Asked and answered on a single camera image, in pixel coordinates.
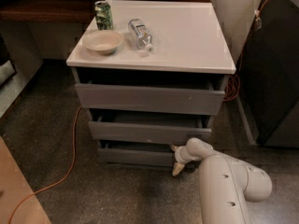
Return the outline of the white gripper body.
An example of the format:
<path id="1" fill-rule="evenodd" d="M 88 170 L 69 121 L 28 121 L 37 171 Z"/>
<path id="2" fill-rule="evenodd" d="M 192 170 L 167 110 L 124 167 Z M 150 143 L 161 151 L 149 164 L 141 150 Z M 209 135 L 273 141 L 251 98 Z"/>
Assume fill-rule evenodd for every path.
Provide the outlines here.
<path id="1" fill-rule="evenodd" d="M 180 146 L 175 151 L 175 159 L 179 164 L 187 164 L 193 160 L 191 155 L 185 146 Z"/>

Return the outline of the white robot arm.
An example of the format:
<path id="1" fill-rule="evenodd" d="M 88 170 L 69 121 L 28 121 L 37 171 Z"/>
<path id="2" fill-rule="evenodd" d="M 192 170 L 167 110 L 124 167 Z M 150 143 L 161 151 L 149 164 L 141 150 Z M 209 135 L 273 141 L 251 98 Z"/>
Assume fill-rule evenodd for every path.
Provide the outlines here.
<path id="1" fill-rule="evenodd" d="M 198 138 L 171 148 L 175 152 L 172 176 L 178 175 L 187 163 L 200 161 L 203 224 L 251 224 L 247 202 L 262 202 L 271 195 L 273 184 L 266 171 L 223 154 Z"/>

